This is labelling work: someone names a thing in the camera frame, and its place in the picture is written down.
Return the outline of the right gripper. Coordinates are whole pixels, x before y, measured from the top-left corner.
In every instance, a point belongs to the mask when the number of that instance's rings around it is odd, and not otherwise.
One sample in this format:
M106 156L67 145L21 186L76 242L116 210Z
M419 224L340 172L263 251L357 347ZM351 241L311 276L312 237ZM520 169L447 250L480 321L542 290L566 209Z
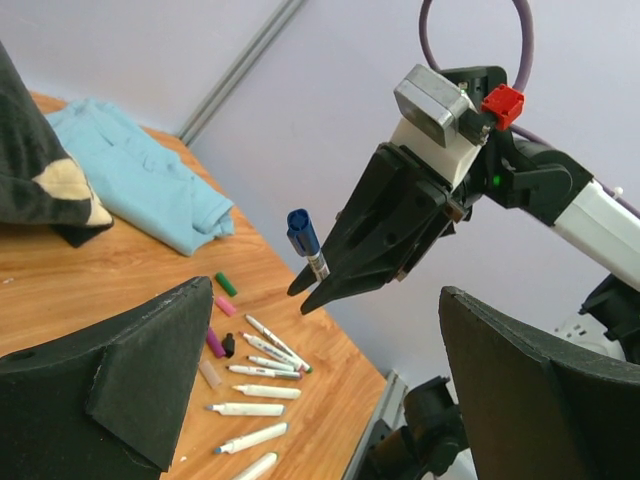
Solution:
M473 205L473 173L454 187L406 147L380 145L324 241L311 218L288 217L287 236L306 261L289 286L307 315L403 280L436 240L455 233Z

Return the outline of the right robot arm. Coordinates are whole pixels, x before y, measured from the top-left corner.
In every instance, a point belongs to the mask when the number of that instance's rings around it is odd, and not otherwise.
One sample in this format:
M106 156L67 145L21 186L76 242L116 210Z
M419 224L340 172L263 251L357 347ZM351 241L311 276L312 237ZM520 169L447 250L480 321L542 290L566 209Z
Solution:
M400 121L327 239L307 211L287 217L308 260L288 290L307 293L303 313L406 277L481 198L527 213L607 277L554 333L443 288L456 387L437 377L411 390L402 427L376 422L357 477L441 478L467 452L480 479L637 478L638 214L568 154L517 132L524 96L500 67L418 65L394 96Z

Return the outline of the purple pen cap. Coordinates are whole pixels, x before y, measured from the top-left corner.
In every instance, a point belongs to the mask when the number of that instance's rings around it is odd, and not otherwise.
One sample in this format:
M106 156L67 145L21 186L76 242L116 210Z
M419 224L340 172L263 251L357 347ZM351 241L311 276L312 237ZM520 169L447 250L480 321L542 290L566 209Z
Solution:
M224 347L211 327L207 330L206 343L216 358L224 358L226 356Z

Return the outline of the pink cap marker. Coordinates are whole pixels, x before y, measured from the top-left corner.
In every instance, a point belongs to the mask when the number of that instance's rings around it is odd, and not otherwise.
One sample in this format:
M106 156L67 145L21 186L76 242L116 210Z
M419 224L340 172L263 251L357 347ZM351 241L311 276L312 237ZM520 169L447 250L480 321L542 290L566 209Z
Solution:
M294 368L295 371L309 372L309 368L298 357L286 353L284 350L258 338L255 335L241 332L240 335L254 348L266 353L273 359L286 363Z

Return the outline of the black pen cap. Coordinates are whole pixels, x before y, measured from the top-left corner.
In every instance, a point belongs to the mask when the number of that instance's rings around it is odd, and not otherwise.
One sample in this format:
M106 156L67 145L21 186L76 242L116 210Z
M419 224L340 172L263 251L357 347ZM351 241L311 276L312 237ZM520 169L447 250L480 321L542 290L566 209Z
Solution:
M224 339L221 341L221 345L226 358L232 358L235 355L236 342L235 337L231 332L225 335Z

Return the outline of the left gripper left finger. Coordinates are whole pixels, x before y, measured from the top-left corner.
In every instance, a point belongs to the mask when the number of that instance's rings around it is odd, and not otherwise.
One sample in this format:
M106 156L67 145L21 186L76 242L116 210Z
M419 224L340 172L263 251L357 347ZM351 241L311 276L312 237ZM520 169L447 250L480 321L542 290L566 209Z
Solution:
M4 479L157 479L171 466L213 307L191 278L1 359Z

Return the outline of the green pen cap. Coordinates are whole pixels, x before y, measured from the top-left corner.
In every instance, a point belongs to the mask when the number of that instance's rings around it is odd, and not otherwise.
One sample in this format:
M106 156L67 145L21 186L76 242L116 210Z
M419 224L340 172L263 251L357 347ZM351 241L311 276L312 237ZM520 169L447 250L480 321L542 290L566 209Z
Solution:
M230 297L234 297L238 294L235 286L223 272L217 272L214 275L214 279Z

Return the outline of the pink pen cap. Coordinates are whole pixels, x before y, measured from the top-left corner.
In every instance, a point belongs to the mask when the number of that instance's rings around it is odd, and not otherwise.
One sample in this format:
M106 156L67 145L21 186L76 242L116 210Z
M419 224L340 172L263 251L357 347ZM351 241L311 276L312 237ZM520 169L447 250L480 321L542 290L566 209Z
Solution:
M228 317L233 317L236 313L234 305L225 297L217 296L214 299L215 305Z

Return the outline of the black cap marker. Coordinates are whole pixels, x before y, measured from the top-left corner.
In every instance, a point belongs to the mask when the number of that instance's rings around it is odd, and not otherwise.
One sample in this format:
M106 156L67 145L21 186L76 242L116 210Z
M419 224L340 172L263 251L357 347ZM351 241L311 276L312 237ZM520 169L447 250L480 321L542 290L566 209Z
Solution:
M253 356L253 355L248 355L247 359L255 365L265 367L268 369L287 371L287 372L296 372L296 368L294 366L283 363L283 362L274 361L271 359L267 359L260 356Z

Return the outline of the navy cap marker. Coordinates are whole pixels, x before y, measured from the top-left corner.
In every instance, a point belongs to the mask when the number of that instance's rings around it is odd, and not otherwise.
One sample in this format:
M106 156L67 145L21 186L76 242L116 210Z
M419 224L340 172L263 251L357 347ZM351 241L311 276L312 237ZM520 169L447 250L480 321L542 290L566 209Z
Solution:
M306 258L316 280L322 282L329 276L330 270L310 214L305 209L296 209L288 213L286 222L286 235L294 250L299 256Z

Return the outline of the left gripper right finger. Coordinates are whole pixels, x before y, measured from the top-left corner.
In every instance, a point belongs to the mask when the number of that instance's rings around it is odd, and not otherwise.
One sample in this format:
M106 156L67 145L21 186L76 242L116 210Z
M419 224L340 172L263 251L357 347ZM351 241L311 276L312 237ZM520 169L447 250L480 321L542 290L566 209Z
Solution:
M453 286L439 318L478 478L638 478L638 366Z

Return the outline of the small salmon pen cap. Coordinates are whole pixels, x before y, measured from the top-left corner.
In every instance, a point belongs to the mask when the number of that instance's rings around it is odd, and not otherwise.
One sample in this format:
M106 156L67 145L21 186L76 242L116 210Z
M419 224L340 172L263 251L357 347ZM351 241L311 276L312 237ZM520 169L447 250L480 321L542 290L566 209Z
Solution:
M222 384L220 375L210 361L206 360L201 362L199 365L199 371L212 389L216 389Z

